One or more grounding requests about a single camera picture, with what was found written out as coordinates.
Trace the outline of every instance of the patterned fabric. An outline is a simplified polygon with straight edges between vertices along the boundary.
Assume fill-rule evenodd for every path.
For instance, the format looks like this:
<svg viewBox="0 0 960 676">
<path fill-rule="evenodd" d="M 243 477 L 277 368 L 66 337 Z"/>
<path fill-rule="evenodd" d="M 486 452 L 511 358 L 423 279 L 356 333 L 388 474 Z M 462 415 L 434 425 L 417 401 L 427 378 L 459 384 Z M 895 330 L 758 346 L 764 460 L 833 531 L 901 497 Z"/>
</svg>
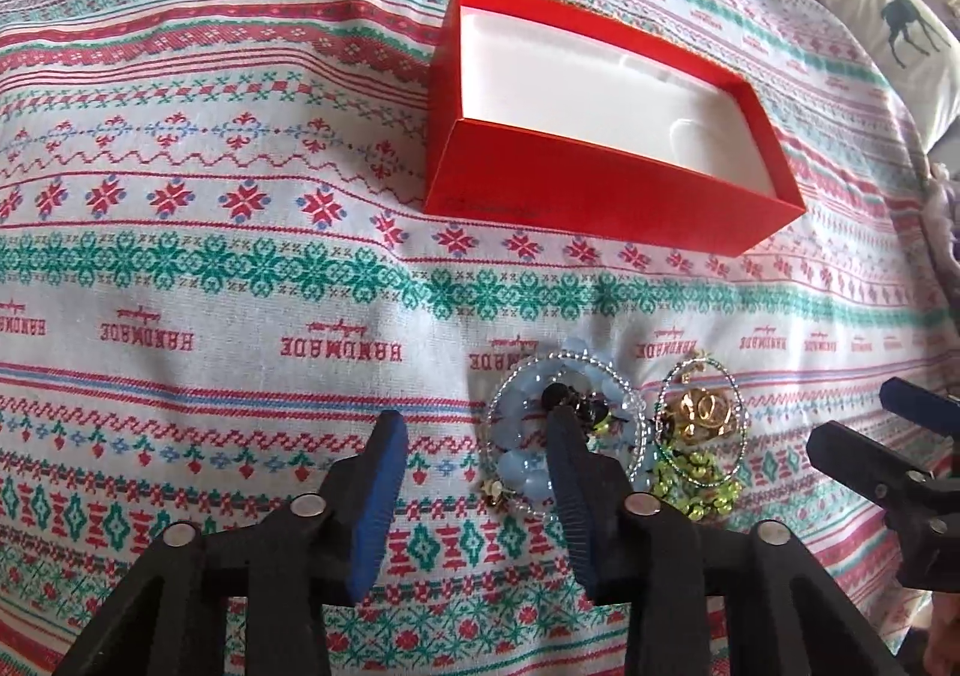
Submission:
<svg viewBox="0 0 960 676">
<path fill-rule="evenodd" d="M 729 366 L 755 428 L 728 526 L 781 518 L 896 641 L 896 542 L 803 446 L 841 418 L 944 453 L 877 401 L 956 379 L 912 123 L 812 0 L 564 1 L 749 76 L 808 213 L 736 260 L 424 217 L 448 0 L 0 0 L 3 673 L 50 670 L 168 522 L 257 521 L 388 405 L 409 471 L 376 587 L 328 610 L 335 668 L 615 670 L 625 609 L 584 600 L 559 527 L 478 494 L 484 398 L 565 337 L 645 396 L 692 347 Z"/>
</svg>

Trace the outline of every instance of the bracelet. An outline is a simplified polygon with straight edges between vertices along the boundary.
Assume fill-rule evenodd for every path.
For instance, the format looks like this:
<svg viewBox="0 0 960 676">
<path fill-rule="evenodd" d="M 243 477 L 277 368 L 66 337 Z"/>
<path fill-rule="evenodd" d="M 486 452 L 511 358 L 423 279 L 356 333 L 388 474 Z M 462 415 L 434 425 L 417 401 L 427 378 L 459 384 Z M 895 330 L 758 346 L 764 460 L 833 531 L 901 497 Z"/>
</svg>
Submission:
<svg viewBox="0 0 960 676">
<path fill-rule="evenodd" d="M 674 378 L 679 375 L 682 383 L 688 384 L 690 382 L 689 370 L 702 370 L 705 364 L 719 371 L 727 379 L 727 383 L 733 391 L 733 399 L 736 402 L 733 404 L 733 407 L 731 407 L 723 393 L 707 391 L 702 388 L 701 390 L 697 390 L 698 396 L 696 399 L 691 396 L 690 393 L 685 393 L 685 395 L 680 398 L 680 412 L 685 416 L 683 424 L 680 425 L 680 427 L 682 427 L 680 431 L 682 431 L 683 436 L 694 439 L 698 436 L 698 430 L 707 432 L 707 434 L 711 434 L 712 436 L 728 435 L 734 429 L 739 432 L 740 441 L 736 460 L 731 470 L 722 475 L 719 474 L 715 458 L 709 455 L 709 452 L 694 451 L 688 457 L 685 457 L 682 452 L 678 451 L 678 441 L 672 441 L 672 439 L 666 435 L 664 424 L 664 419 L 669 411 L 666 394 L 670 385 L 673 384 Z M 715 410 L 717 403 L 721 401 L 726 403 L 726 411 L 724 411 L 723 406 L 721 406 L 720 415 L 716 415 Z M 730 425 L 731 419 L 736 422 L 736 426 Z M 673 426 L 674 431 L 676 431 L 678 425 L 674 423 Z M 743 404 L 743 397 L 740 394 L 739 385 L 737 385 L 736 380 L 733 379 L 733 375 L 730 374 L 730 371 L 728 371 L 723 364 L 720 364 L 716 359 L 704 353 L 696 354 L 674 364 L 673 369 L 671 369 L 669 374 L 664 378 L 664 383 L 661 384 L 659 394 L 656 396 L 656 403 L 654 405 L 654 445 L 656 446 L 656 452 L 658 452 L 659 457 L 664 460 L 667 468 L 672 470 L 680 481 L 690 484 L 692 487 L 697 487 L 697 489 L 720 489 L 720 487 L 724 487 L 725 484 L 730 484 L 730 482 L 734 480 L 734 476 L 736 476 L 743 465 L 743 459 L 747 452 L 747 433 L 749 426 L 750 415 L 747 413 L 747 409 Z M 707 455 L 709 455 L 713 461 L 707 460 Z M 697 456 L 696 462 L 692 460 L 694 456 Z M 668 473 L 661 471 L 661 478 L 665 475 L 668 475 Z"/>
<path fill-rule="evenodd" d="M 577 342 L 577 345 L 586 346 L 582 342 Z M 549 475 L 544 469 L 532 468 L 531 471 L 530 468 L 526 468 L 522 465 L 525 462 L 523 458 L 517 460 L 512 458 L 520 444 L 520 436 L 518 433 L 515 434 L 515 431 L 510 431 L 509 422 L 513 419 L 508 420 L 505 417 L 502 406 L 509 402 L 511 408 L 520 408 L 521 412 L 539 412 L 542 410 L 539 407 L 541 398 L 544 397 L 548 387 L 576 378 L 577 375 L 586 381 L 583 388 L 587 389 L 587 391 L 581 391 L 582 408 L 580 410 L 589 410 L 589 414 L 592 415 L 592 420 L 590 417 L 584 419 L 584 431 L 589 431 L 587 444 L 592 450 L 606 451 L 608 446 L 605 442 L 608 436 L 618 437 L 616 433 L 620 428 L 616 422 L 630 425 L 634 430 L 634 437 L 632 447 L 629 449 L 630 459 L 625 468 L 627 478 L 632 484 L 641 484 L 644 489 L 647 489 L 652 482 L 652 478 L 649 479 L 649 483 L 645 483 L 642 479 L 637 481 L 640 470 L 644 468 L 645 460 L 649 460 L 649 466 L 646 469 L 651 474 L 653 472 L 652 452 L 648 451 L 650 427 L 643 417 L 645 410 L 643 401 L 635 394 L 630 383 L 613 369 L 613 366 L 589 353 L 586 347 L 583 350 L 579 350 L 579 347 L 562 348 L 519 361 L 497 387 L 481 417 L 478 428 L 478 447 L 481 470 L 485 476 L 481 490 L 493 508 L 501 505 L 508 506 L 522 516 L 544 522 L 555 521 L 555 513 L 537 507 L 533 504 L 534 500 L 530 499 L 531 496 L 538 497 L 540 499 L 536 502 L 544 504 L 551 500 L 549 492 L 552 492 L 552 486 Z M 605 404 L 607 402 L 616 404 L 617 401 L 620 404 L 616 407 L 608 407 Z M 504 436 L 500 437 L 501 449 L 497 448 L 497 441 L 493 434 L 496 430 L 493 419 L 498 408 L 503 416 L 500 422 L 508 424 L 508 428 L 502 430 Z M 629 431 L 627 427 L 621 430 L 623 434 Z M 502 450 L 503 444 L 509 447 Z M 530 476 L 522 484 L 517 484 L 515 481 L 522 472 L 529 472 Z M 507 479 L 502 477 L 504 474 L 512 477 L 513 486 L 510 486 Z"/>
</svg>

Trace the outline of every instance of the white pillow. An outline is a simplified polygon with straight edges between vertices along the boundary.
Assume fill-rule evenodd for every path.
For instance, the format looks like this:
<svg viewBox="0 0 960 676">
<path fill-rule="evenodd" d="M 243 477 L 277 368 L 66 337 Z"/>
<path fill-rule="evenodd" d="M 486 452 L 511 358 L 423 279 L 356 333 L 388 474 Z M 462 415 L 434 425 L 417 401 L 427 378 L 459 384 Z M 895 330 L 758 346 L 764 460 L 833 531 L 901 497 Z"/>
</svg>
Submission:
<svg viewBox="0 0 960 676">
<path fill-rule="evenodd" d="M 921 0 L 819 0 L 870 53 L 930 152 L 960 113 L 960 41 Z"/>
</svg>

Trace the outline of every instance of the jewelry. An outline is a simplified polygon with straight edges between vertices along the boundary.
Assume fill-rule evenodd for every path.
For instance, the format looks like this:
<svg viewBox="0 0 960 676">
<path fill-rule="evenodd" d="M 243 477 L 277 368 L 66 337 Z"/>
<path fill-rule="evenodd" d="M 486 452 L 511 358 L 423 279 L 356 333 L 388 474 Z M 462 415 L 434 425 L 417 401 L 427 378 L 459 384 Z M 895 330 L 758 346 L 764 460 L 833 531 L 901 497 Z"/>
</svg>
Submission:
<svg viewBox="0 0 960 676">
<path fill-rule="evenodd" d="M 565 361 L 569 361 L 570 364 L 565 366 L 563 364 Z M 591 369 L 594 381 L 591 381 L 587 375 L 579 373 L 579 369 Z M 579 387 L 563 383 L 563 376 L 568 373 L 570 375 L 579 374 L 586 383 Z M 650 441 L 650 428 L 643 417 L 643 411 L 645 410 L 643 401 L 635 395 L 630 383 L 625 378 L 606 361 L 590 354 L 586 347 L 584 347 L 584 350 L 564 348 L 519 361 L 500 383 L 500 386 L 497 387 L 481 417 L 478 429 L 478 448 L 481 470 L 486 476 L 481 484 L 481 492 L 493 508 L 510 507 L 522 516 L 529 516 L 538 521 L 550 522 L 556 519 L 555 513 L 535 507 L 527 499 L 524 492 L 508 486 L 506 481 L 500 477 L 498 463 L 494 460 L 496 449 L 494 448 L 493 434 L 491 434 L 493 433 L 494 414 L 505 396 L 510 396 L 512 385 L 515 384 L 517 379 L 527 375 L 534 378 L 530 382 L 531 384 L 539 385 L 543 383 L 544 390 L 539 393 L 539 396 L 514 396 L 512 399 L 515 402 L 512 404 L 523 403 L 523 406 L 528 406 L 530 402 L 536 401 L 536 404 L 545 408 L 556 400 L 557 402 L 552 407 L 556 407 L 562 402 L 572 405 L 581 420 L 587 445 L 592 450 L 603 448 L 601 445 L 603 439 L 611 434 L 613 425 L 617 421 L 628 422 L 632 425 L 632 428 L 635 429 L 635 438 L 626 472 L 631 483 L 637 481 L 637 476 L 644 465 L 644 459 L 647 457 L 647 445 Z M 597 378 L 603 379 L 600 387 L 594 385 Z M 563 385 L 565 391 L 561 390 L 558 384 Z M 611 407 L 602 393 L 594 391 L 597 388 L 600 388 L 604 393 L 609 393 L 606 395 L 607 398 L 622 397 L 622 404 L 615 408 Z M 514 453 L 512 450 L 502 452 L 499 457 L 501 463 L 504 457 Z M 517 476 L 527 471 L 526 466 L 512 469 L 517 470 Z M 535 470 L 534 472 L 545 473 L 544 470 Z M 548 477 L 545 484 L 542 480 L 539 482 L 541 483 L 539 491 L 549 492 Z M 526 487 L 528 483 L 530 483 L 529 479 L 523 483 L 523 487 Z"/>
<path fill-rule="evenodd" d="M 671 414 L 666 399 L 667 390 L 677 376 L 680 376 L 680 383 L 689 384 L 690 370 L 696 369 L 697 371 L 702 371 L 704 370 L 704 366 L 713 367 L 727 379 L 727 383 L 733 392 L 733 406 L 730 405 L 723 393 L 699 388 L 699 390 L 695 390 L 697 391 L 696 397 L 690 396 L 690 400 L 688 401 L 689 407 L 680 407 L 680 412 L 685 414 L 684 418 L 688 421 L 680 425 L 674 424 L 674 429 L 676 430 L 680 427 L 682 428 L 682 432 L 693 429 L 693 435 L 697 434 L 695 432 L 697 429 L 715 432 L 715 436 L 720 436 L 721 434 L 726 435 L 733 431 L 732 429 L 728 429 L 730 420 L 733 418 L 734 422 L 736 422 L 736 429 L 740 433 L 740 444 L 737 449 L 736 460 L 733 463 L 733 467 L 730 472 L 724 473 L 723 475 L 709 472 L 707 468 L 712 466 L 709 465 L 709 463 L 690 463 L 688 458 L 683 457 L 683 453 L 678 451 L 677 444 L 670 441 L 669 437 L 666 436 L 664 417 Z M 703 402 L 705 397 L 712 397 L 712 400 L 709 401 L 709 407 L 704 407 L 704 409 L 701 410 L 700 403 Z M 726 412 L 723 411 L 724 406 L 718 406 L 717 404 L 721 398 L 723 402 L 726 403 Z M 683 403 L 684 400 L 685 398 L 680 398 L 680 402 Z M 719 407 L 720 410 L 714 415 L 717 407 Z M 691 356 L 688 359 L 682 359 L 678 361 L 677 364 L 674 364 L 673 369 L 671 369 L 669 374 L 664 378 L 664 383 L 662 383 L 659 394 L 656 396 L 656 403 L 654 404 L 654 445 L 656 446 L 656 451 L 658 451 L 661 458 L 666 461 L 669 468 L 676 473 L 680 480 L 692 484 L 698 489 L 720 489 L 723 484 L 728 484 L 728 482 L 733 481 L 733 477 L 736 476 L 743 465 L 743 458 L 747 452 L 747 431 L 749 430 L 749 426 L 750 415 L 747 413 L 747 409 L 743 404 L 740 388 L 736 384 L 736 380 L 733 380 L 733 375 L 730 374 L 730 371 L 728 371 L 723 364 L 720 364 L 716 359 L 704 353 Z"/>
</svg>

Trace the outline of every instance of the deer print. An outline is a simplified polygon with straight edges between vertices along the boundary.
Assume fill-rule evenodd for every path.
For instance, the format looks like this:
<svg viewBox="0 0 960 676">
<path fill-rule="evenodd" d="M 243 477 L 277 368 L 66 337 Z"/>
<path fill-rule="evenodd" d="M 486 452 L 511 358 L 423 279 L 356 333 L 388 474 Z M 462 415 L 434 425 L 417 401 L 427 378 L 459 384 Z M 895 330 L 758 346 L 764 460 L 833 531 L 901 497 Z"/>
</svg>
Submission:
<svg viewBox="0 0 960 676">
<path fill-rule="evenodd" d="M 896 54 L 896 38 L 899 35 L 904 35 L 904 41 L 910 46 L 913 46 L 918 53 L 922 55 L 929 55 L 929 52 L 920 47 L 915 41 L 910 38 L 910 24 L 917 22 L 920 24 L 920 29 L 923 30 L 923 34 L 926 37 L 926 40 L 930 42 L 930 46 L 940 52 L 939 47 L 933 41 L 933 35 L 936 35 L 937 39 L 942 41 L 944 45 L 947 44 L 947 41 L 943 38 L 941 34 L 937 33 L 936 28 L 934 28 L 930 23 L 923 19 L 923 16 L 920 15 L 920 11 L 914 5 L 913 1 L 910 0 L 894 0 L 887 4 L 882 10 L 880 10 L 880 17 L 885 20 L 886 25 L 890 27 L 890 52 L 894 54 L 894 59 L 896 63 L 901 65 L 901 68 L 906 68 L 906 64 L 901 61 L 901 57 Z"/>
</svg>

